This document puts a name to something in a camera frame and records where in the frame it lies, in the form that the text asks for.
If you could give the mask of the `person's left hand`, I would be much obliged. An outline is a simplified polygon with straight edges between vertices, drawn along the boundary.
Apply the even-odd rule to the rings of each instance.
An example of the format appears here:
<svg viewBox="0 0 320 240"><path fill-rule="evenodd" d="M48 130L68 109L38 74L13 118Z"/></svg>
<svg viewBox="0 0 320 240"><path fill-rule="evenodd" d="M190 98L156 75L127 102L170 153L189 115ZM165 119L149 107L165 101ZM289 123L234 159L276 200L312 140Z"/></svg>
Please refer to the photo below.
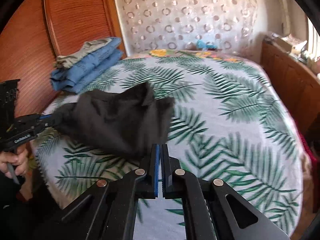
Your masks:
<svg viewBox="0 0 320 240"><path fill-rule="evenodd" d="M0 153L0 170L8 178L12 178L9 172L8 164L16 167L15 174L23 176L28 171L28 149L26 145L21 145L17 148L17 153L1 152Z"/></svg>

